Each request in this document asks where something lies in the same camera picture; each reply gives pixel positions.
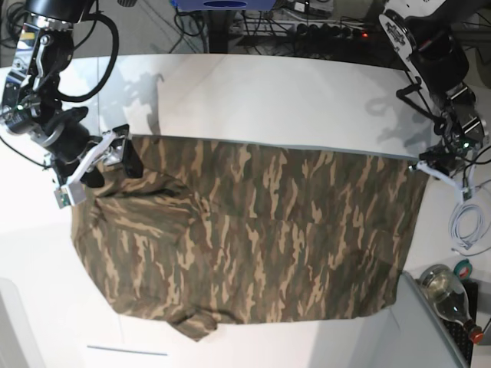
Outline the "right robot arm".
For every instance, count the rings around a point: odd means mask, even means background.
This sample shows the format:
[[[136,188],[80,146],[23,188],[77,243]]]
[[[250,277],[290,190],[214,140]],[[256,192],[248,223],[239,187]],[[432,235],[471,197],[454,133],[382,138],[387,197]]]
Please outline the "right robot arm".
[[[98,10],[95,1],[27,1],[25,11],[28,18],[5,80],[2,125],[11,134],[29,135],[48,152],[49,160],[43,167],[54,170],[59,186],[76,182],[90,188],[104,186],[99,162],[121,164],[127,177],[140,178],[143,164],[128,125],[95,136],[81,123],[88,114],[83,103],[101,91],[116,64],[120,36],[114,21]],[[83,21],[108,28],[112,38],[110,60],[92,90],[71,96],[59,91],[60,74],[76,49],[73,27]]]

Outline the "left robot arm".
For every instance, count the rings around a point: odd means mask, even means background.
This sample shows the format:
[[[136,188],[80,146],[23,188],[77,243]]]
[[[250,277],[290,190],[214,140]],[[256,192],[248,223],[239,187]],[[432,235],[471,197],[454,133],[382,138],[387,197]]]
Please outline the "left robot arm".
[[[419,155],[432,169],[455,175],[476,163],[489,128],[464,79],[470,65],[452,26],[486,1],[387,1],[379,22],[414,77],[396,96],[433,121],[438,144]]]

